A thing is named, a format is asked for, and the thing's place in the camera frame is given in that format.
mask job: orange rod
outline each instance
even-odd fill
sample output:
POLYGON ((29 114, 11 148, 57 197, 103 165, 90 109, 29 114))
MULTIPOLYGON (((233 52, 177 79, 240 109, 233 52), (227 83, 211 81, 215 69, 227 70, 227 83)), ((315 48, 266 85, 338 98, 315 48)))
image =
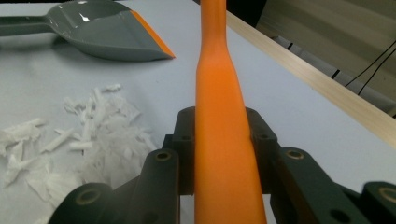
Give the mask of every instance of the orange rod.
POLYGON ((195 223, 266 223, 248 117, 226 42, 225 0, 201 0, 195 223))
POLYGON ((151 37, 154 39, 155 43, 160 47, 160 49, 171 56, 172 58, 175 58, 175 54, 166 46, 166 44, 163 42, 163 40, 155 33, 155 31, 151 28, 151 26, 143 19, 143 17, 140 16, 139 13, 136 11, 132 11, 131 13, 134 15, 134 17, 142 24, 142 26, 146 29, 146 31, 151 35, 151 37))

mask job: white table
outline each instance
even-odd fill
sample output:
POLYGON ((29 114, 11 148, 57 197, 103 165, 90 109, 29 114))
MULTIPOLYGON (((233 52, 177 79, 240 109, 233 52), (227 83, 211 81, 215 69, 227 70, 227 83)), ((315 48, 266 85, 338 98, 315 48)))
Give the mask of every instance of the white table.
MULTIPOLYGON (((54 34, 0 37, 0 129, 37 117, 49 121, 48 130, 73 127, 78 124, 64 112, 65 96, 85 98, 94 87, 121 83, 121 93, 143 112, 156 144, 161 145, 164 135, 173 132, 177 112, 194 105, 199 6, 188 0, 122 3, 138 11, 177 57, 150 63, 112 62, 85 55, 54 34)), ((52 6, 0 5, 0 14, 42 15, 52 6)), ((281 146, 306 150, 335 182, 356 191, 367 181, 396 183, 394 148, 288 71, 288 62, 275 61, 231 29, 228 41, 246 106, 264 117, 281 146)), ((54 136, 48 132, 43 141, 54 136)), ((62 150, 51 157, 57 170, 67 170, 75 159, 62 150)), ((0 173, 6 167, 7 161, 0 159, 0 173)), ((4 223, 31 223, 50 211, 23 180, 1 189, 0 202, 4 223)), ((188 214, 191 202, 183 198, 188 214)), ((189 218, 182 221, 189 223, 189 218)))

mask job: gray dustpan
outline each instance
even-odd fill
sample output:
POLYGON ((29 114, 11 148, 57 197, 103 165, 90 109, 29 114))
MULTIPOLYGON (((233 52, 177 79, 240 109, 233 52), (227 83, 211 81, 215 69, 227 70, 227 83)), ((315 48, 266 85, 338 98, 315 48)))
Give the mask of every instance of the gray dustpan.
POLYGON ((0 36, 46 32, 99 58, 142 62, 175 57, 135 11, 108 0, 65 2, 39 17, 0 17, 0 36))

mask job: orange plastic handle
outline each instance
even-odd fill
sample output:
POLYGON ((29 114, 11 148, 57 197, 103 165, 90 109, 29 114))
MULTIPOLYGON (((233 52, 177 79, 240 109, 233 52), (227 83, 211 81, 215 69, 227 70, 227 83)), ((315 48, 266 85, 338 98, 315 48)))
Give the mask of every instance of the orange plastic handle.
POLYGON ((195 223, 266 223, 248 117, 226 42, 225 0, 201 0, 195 223))

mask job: wooden edge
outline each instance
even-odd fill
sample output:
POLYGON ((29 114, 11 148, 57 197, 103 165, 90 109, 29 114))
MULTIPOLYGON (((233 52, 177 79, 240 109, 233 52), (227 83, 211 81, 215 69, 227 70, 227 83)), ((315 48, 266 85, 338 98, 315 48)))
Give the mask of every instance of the wooden edge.
POLYGON ((396 149, 396 120, 227 12, 227 25, 396 149))

